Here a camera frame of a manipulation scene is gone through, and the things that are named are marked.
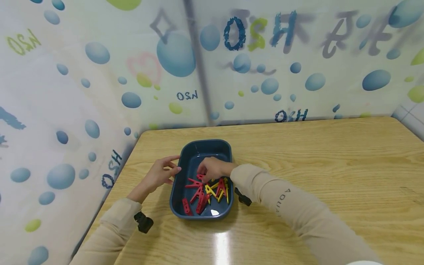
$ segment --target hand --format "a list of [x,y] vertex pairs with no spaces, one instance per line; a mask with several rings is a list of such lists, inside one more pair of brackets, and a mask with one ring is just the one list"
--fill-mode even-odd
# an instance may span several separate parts
[[128,194],[127,198],[142,203],[149,193],[156,190],[164,183],[172,184],[170,177],[174,177],[181,171],[181,167],[171,161],[179,159],[180,156],[168,156],[155,161],[153,166],[147,172],[144,179]]
[[219,179],[222,176],[229,177],[236,167],[237,165],[234,163],[224,162],[216,157],[207,157],[197,168],[197,174],[204,174],[202,181],[206,183],[211,179]]

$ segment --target blue dot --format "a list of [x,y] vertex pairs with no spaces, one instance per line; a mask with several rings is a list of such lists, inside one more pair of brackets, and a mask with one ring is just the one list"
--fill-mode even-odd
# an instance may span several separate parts
[[89,171],[88,169],[84,168],[80,170],[80,173],[78,174],[80,179],[86,179],[88,177]]
[[123,76],[120,76],[120,77],[118,77],[118,82],[121,85],[125,85],[127,83],[127,79],[125,77],[123,77]]
[[338,111],[340,109],[340,104],[337,104],[334,108],[333,108],[333,112],[335,113],[336,111]]
[[234,108],[234,102],[232,102],[232,101],[227,101],[227,102],[225,102],[224,107],[225,107],[226,109],[232,109],[232,108]]
[[265,68],[266,66],[264,64],[259,64],[258,67],[256,67],[256,71],[258,71],[258,73],[263,73],[265,72]]
[[131,128],[130,128],[130,127],[125,127],[125,129],[124,129],[124,133],[125,133],[126,135],[130,135],[130,134],[131,134]]
[[167,43],[159,40],[156,47],[158,60],[162,67],[177,77],[186,77],[196,68],[196,59],[191,41],[183,35],[171,32]]
[[51,191],[46,191],[45,193],[42,193],[40,197],[38,197],[38,202],[41,205],[48,205],[53,202],[53,200],[56,198],[56,195]]
[[70,164],[61,164],[52,168],[47,174],[47,183],[57,190],[69,188],[75,180],[75,169]]
[[278,86],[278,81],[275,78],[267,78],[262,82],[261,91],[265,95],[271,95],[277,91]]
[[389,60],[396,59],[399,56],[400,56],[400,50],[399,49],[392,49],[386,55],[387,59],[389,59]]
[[63,65],[63,64],[56,64],[57,70],[59,71],[59,73],[63,74],[63,75],[67,75],[69,73],[68,68]]
[[359,49],[362,50],[362,48],[365,47],[365,45],[367,44],[368,39],[365,39],[363,41],[361,41],[361,43],[359,44]]
[[69,138],[68,138],[68,135],[66,134],[66,132],[57,131],[56,137],[57,137],[57,140],[59,141],[59,143],[64,144],[64,145],[68,143]]
[[211,113],[211,119],[217,120],[219,118],[219,112],[212,112]]
[[305,88],[309,91],[316,91],[325,85],[325,76],[321,73],[311,74],[305,82]]
[[250,88],[250,91],[252,91],[252,93],[256,93],[256,92],[258,92],[258,91],[259,91],[259,87],[258,87],[257,85],[253,85],[253,86]]
[[48,22],[52,23],[53,25],[57,25],[60,23],[60,18],[54,11],[51,11],[51,10],[44,11],[44,17],[46,18]]
[[31,172],[25,167],[20,167],[10,173],[10,178],[17,183],[24,182],[29,179]]
[[368,26],[370,22],[371,22],[371,16],[368,14],[364,14],[356,20],[356,26],[358,28],[365,28],[366,26]]
[[110,60],[109,51],[99,42],[90,42],[85,45],[88,59],[97,64],[105,64]]
[[234,58],[233,67],[237,72],[244,74],[250,70],[251,61],[247,54],[240,53]]
[[28,259],[28,265],[41,265],[49,258],[49,251],[46,247],[36,247],[31,251]]
[[392,11],[389,25],[392,28],[403,28],[417,21],[424,12],[424,1],[403,0]]
[[85,131],[91,138],[97,139],[100,136],[99,125],[93,120],[85,121]]
[[208,25],[200,32],[200,44],[205,50],[215,50],[219,45],[220,39],[219,30],[215,25]]
[[62,2],[62,0],[52,0],[52,4],[57,10],[65,9],[65,4]]
[[88,159],[89,159],[91,162],[96,161],[96,158],[97,158],[96,153],[94,153],[94,152],[90,152],[90,153],[88,154]]
[[274,100],[275,101],[279,101],[281,99],[281,95],[280,94],[275,94],[274,95]]
[[86,88],[89,88],[91,84],[90,84],[90,81],[87,78],[82,78],[81,79],[81,85],[83,85]]
[[300,72],[300,70],[302,70],[302,65],[299,62],[295,62],[290,66],[290,71],[293,74],[297,74]]
[[385,87],[391,79],[391,75],[386,70],[375,70],[364,78],[362,88],[366,91],[373,91]]
[[133,92],[125,92],[121,98],[122,104],[127,108],[138,108],[141,105],[141,98]]

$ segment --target blue plastic tray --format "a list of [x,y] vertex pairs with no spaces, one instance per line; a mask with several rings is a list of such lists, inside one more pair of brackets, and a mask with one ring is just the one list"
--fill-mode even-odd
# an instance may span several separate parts
[[[230,178],[228,178],[229,204],[227,204],[225,197],[221,199],[220,203],[214,197],[211,197],[211,204],[207,204],[200,215],[196,213],[198,198],[193,204],[190,204],[190,199],[197,189],[185,187],[185,185],[192,184],[188,178],[198,180],[196,178],[197,168],[205,157],[211,156],[215,156],[226,162],[232,162],[231,146],[224,140],[211,139],[190,142],[181,150],[181,158],[178,162],[181,171],[175,176],[171,198],[169,200],[171,210],[177,217],[190,220],[207,220],[222,218],[229,213],[234,202],[234,185]],[[188,200],[193,216],[185,214],[182,205],[183,198]]]

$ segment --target beige long-sleeve shirt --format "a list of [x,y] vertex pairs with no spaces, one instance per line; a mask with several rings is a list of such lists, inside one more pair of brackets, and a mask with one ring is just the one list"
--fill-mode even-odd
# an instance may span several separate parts
[[[235,168],[230,179],[243,195],[281,217],[320,265],[381,265],[363,239],[312,194],[249,164]],[[137,202],[118,200],[70,265],[113,265],[137,227],[134,215],[140,210]]]

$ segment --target wooden table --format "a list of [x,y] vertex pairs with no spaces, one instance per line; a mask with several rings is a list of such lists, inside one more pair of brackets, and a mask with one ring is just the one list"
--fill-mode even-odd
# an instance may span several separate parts
[[[216,138],[230,143],[236,163],[257,165],[315,194],[385,264],[423,264],[424,143],[390,117],[147,131],[88,236],[157,158]],[[221,221],[185,221],[172,214],[170,191],[162,186],[144,202],[155,224],[148,234],[132,235],[116,264],[316,264],[302,241],[262,206],[235,200]]]

